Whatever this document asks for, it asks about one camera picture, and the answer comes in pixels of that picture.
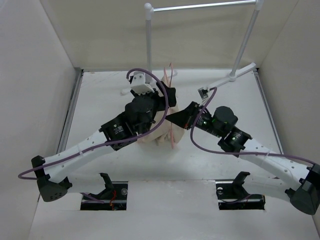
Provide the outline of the beige cargo trousers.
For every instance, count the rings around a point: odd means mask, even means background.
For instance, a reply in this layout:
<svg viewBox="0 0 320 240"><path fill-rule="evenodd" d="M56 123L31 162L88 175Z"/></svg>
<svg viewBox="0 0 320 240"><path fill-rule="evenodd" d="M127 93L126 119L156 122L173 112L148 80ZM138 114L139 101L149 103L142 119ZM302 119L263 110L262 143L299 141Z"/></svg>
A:
<svg viewBox="0 0 320 240"><path fill-rule="evenodd" d="M163 76L161 79L164 84L166 86L169 87L169 80L167 76ZM174 107L170 107L170 109L168 110L168 115L173 114L173 113L177 113L179 112L179 107L178 107L178 101L176 106ZM155 115L155 124L151 125L151 128L153 128L163 117L164 111L160 111L157 112ZM179 141L182 139L183 135L185 133L185 130L179 126L177 126L176 124L173 124L167 120L165 120L159 128L157 128L155 131L153 131L152 133L139 138L137 140L137 142L139 144L147 144L147 143L151 143L151 142L156 142L157 145L161 145L165 142L170 143L171 148L174 149L174 147L176 146L176 144L179 143Z"/></svg>

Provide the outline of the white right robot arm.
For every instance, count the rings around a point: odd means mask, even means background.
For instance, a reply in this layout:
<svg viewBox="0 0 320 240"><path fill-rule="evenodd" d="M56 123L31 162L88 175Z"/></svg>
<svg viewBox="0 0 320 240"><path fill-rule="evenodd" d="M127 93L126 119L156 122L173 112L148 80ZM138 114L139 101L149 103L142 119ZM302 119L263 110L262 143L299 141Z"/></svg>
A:
<svg viewBox="0 0 320 240"><path fill-rule="evenodd" d="M255 177L241 172L233 180L232 192L238 198L254 194L269 195L291 203L296 209L314 215L320 206L320 166L293 161L262 146L248 133L236 127L238 117L227 106L216 108L213 114L202 111L192 102L184 110L166 116L166 120L185 129L199 128L220 140L224 154L246 160L269 172L269 178Z"/></svg>

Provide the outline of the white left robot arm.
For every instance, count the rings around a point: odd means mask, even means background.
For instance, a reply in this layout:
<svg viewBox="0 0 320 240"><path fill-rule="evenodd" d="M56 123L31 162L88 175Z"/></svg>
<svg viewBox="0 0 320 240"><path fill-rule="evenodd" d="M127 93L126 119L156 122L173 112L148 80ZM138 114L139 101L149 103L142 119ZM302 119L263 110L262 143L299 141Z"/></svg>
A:
<svg viewBox="0 0 320 240"><path fill-rule="evenodd" d="M73 186L68 178L73 171L146 136L156 123L156 114L177 104L174 87L168 87L164 82L158 83L157 87L158 90L144 94L131 90L133 100L125 105L124 111L77 145L50 157L38 155L31 159L44 202L58 200L67 194Z"/></svg>

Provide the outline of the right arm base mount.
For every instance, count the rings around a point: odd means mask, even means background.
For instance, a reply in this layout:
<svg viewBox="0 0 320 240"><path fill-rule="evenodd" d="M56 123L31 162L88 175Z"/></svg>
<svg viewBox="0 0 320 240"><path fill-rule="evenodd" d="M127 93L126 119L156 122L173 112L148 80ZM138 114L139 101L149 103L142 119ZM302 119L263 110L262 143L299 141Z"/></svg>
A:
<svg viewBox="0 0 320 240"><path fill-rule="evenodd" d="M232 180L215 182L218 208L221 211L265 210L266 198L250 194L242 186L233 186Z"/></svg>

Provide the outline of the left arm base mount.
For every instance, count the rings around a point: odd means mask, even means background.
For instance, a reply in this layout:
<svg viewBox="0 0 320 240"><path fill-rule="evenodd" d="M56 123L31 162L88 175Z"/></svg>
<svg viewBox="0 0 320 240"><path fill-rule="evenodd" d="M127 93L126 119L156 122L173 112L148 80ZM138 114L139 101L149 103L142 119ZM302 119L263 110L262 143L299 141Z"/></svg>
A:
<svg viewBox="0 0 320 240"><path fill-rule="evenodd" d="M126 211L128 182L114 181L113 188L105 187L98 194L87 193L82 196L81 211Z"/></svg>

